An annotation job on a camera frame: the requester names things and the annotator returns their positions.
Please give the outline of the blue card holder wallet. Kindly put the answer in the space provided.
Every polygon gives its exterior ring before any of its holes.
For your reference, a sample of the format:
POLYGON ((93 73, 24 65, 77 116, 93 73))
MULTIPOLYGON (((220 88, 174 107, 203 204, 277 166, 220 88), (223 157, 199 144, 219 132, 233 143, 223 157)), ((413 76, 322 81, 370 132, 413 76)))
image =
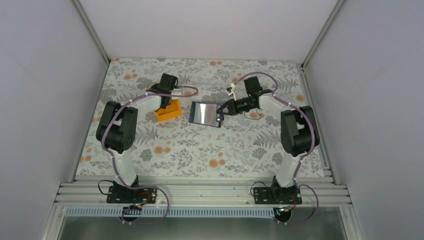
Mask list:
POLYGON ((196 125, 220 128, 222 121, 216 121, 219 106, 215 103, 193 101, 190 107, 188 122, 196 125))

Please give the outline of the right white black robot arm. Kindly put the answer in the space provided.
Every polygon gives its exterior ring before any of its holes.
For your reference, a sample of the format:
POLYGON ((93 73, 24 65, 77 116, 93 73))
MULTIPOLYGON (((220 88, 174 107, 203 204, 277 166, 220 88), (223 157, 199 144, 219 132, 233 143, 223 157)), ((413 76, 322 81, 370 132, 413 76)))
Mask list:
POLYGON ((224 116, 240 115, 254 109, 275 114, 280 119, 280 142, 285 156, 272 179, 270 195, 274 202, 282 204, 290 195, 297 194, 297 175, 303 160, 320 143, 314 110, 308 105, 297 107, 278 98, 273 90, 264 89, 257 72, 245 75, 243 84, 247 96, 223 103, 216 111, 216 120, 221 122, 224 116))

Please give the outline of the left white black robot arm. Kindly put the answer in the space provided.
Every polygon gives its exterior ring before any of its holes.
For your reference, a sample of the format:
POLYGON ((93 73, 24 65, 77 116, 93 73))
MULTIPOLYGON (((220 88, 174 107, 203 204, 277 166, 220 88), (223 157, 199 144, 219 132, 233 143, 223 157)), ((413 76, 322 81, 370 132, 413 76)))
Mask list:
POLYGON ((176 76, 164 73, 160 81, 143 94, 125 103, 110 100, 105 104, 95 136, 102 149, 110 155, 115 173, 112 187, 107 194, 109 197, 128 203, 139 197, 141 189, 131 154, 139 111, 165 110, 173 99, 181 98, 178 81, 176 76))

